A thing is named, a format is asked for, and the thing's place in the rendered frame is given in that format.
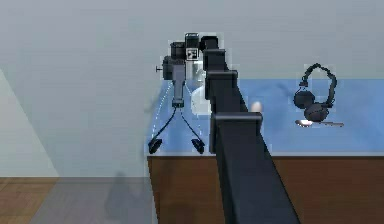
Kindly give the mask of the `silver spoon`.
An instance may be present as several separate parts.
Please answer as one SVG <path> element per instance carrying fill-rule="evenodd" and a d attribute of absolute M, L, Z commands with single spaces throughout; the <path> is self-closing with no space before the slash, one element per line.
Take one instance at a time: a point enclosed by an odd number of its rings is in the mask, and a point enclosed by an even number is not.
<path fill-rule="evenodd" d="M 297 124 L 300 127 L 310 127 L 313 125 L 325 125 L 325 126 L 337 126 L 337 127 L 343 127 L 344 123 L 342 122 L 315 122 L 310 120 L 295 120 L 295 124 Z"/>

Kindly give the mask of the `black headphones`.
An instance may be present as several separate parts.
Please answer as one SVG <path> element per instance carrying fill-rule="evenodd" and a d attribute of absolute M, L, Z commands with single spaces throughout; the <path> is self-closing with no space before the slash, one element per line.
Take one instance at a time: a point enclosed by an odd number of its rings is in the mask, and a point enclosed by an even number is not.
<path fill-rule="evenodd" d="M 328 88 L 328 96 L 324 102 L 316 102 L 315 95 L 307 90 L 309 86 L 309 77 L 315 69 L 321 69 L 326 72 L 327 77 L 331 80 Z M 333 107 L 335 101 L 335 88 L 337 86 L 336 76 L 326 67 L 319 63 L 315 63 L 307 68 L 299 83 L 299 89 L 293 96 L 294 105 L 304 111 L 304 117 L 311 122 L 323 122 L 328 114 L 329 109 Z"/>

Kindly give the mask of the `blue topped brown cabinet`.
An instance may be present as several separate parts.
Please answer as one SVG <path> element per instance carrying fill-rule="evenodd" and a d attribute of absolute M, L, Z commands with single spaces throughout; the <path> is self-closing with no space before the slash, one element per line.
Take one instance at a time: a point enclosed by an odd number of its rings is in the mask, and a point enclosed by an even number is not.
<path fill-rule="evenodd" d="M 242 80 L 264 106 L 263 135 L 302 224 L 384 224 L 384 80 L 342 80 L 327 125 L 302 128 L 292 79 Z M 159 224 L 233 224 L 214 155 L 175 118 L 148 166 Z"/>

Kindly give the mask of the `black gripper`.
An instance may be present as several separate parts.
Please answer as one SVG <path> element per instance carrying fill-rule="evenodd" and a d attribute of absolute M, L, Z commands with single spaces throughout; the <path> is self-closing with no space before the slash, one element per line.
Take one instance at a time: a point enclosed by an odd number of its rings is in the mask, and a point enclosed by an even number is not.
<path fill-rule="evenodd" d="M 183 88 L 186 80 L 186 71 L 185 71 L 185 43 L 184 42 L 172 42 L 170 44 L 170 54 L 163 58 L 162 67 L 155 68 L 155 71 L 163 72 L 164 80 L 171 80 L 173 84 L 173 99 L 172 106 L 174 108 L 183 108 L 184 107 L 184 96 Z M 154 154 L 160 148 L 162 144 L 162 139 L 160 134 L 166 129 L 166 127 L 173 120 L 176 113 L 176 109 L 173 109 L 172 115 L 169 117 L 167 122 L 160 128 L 160 130 L 152 137 L 148 142 L 148 150 L 150 154 Z M 200 138 L 200 136 L 195 132 L 191 127 L 189 122 L 186 120 L 183 110 L 180 109 L 180 116 L 184 123 L 187 125 L 189 130 L 194 135 L 194 138 L 191 140 L 192 145 L 199 154 L 203 154 L 205 149 L 205 143 Z"/>

